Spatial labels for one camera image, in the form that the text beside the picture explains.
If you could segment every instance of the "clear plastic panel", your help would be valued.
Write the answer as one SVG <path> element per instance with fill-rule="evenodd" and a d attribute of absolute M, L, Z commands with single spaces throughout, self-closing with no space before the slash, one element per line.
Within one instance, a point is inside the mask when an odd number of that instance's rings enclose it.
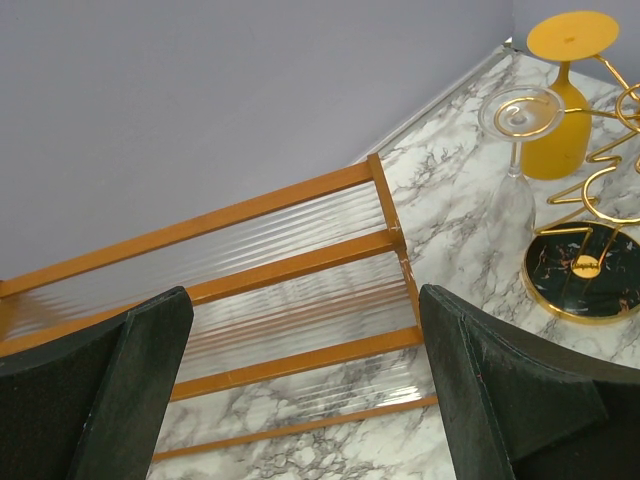
<path fill-rule="evenodd" d="M 170 403 L 157 452 L 412 402 L 435 389 L 424 347 Z"/>
<path fill-rule="evenodd" d="M 177 382 L 415 325 L 394 253 L 195 308 Z"/>
<path fill-rule="evenodd" d="M 384 228 L 369 182 L 9 297 L 7 338 L 224 277 Z"/>

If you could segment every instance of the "clear wine glass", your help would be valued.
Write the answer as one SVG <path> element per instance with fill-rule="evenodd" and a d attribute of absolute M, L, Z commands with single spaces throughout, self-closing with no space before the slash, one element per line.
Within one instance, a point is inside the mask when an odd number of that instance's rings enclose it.
<path fill-rule="evenodd" d="M 522 252 L 535 227 L 533 191 L 520 168 L 522 144 L 551 133 L 564 116 L 564 103 L 552 90 L 519 86 L 487 98 L 478 112 L 482 129 L 495 138 L 511 142 L 507 174 L 491 198 L 485 226 L 496 252 Z"/>

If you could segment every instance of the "black plastic part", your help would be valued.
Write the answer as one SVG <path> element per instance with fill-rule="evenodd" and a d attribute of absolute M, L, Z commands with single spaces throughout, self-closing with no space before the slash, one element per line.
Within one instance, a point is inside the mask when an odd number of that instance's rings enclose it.
<path fill-rule="evenodd" d="M 439 286 L 425 345 L 458 480 L 640 478 L 640 371 L 502 322 Z"/>
<path fill-rule="evenodd" d="M 192 321 L 178 287 L 0 358 L 0 479 L 143 480 Z"/>

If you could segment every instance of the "wall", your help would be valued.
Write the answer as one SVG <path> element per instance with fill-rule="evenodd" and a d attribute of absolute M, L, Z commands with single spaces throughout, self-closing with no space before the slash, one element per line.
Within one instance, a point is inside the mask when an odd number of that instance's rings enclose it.
<path fill-rule="evenodd" d="M 511 0 L 0 3 L 0 278 L 345 166 Z"/>
<path fill-rule="evenodd" d="M 596 10 L 614 17 L 620 35 L 605 55 L 620 70 L 630 85 L 640 83 L 640 2 L 638 0 L 514 0 L 516 48 L 526 50 L 529 31 L 545 18 L 573 10 Z M 595 60 L 576 62 L 574 69 L 586 75 L 614 83 L 608 70 Z"/>

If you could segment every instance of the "black round base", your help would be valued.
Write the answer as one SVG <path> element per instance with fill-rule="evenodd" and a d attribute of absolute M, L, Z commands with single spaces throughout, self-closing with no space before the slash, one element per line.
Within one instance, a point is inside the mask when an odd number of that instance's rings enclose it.
<path fill-rule="evenodd" d="M 591 226 L 593 233 L 572 268 L 584 233 L 537 236 L 525 254 L 523 277 L 534 298 L 547 310 L 568 320 L 606 324 L 622 319 L 640 307 L 640 245 L 623 232 L 610 243 L 615 230 L 595 222 L 568 222 L 554 230 Z"/>

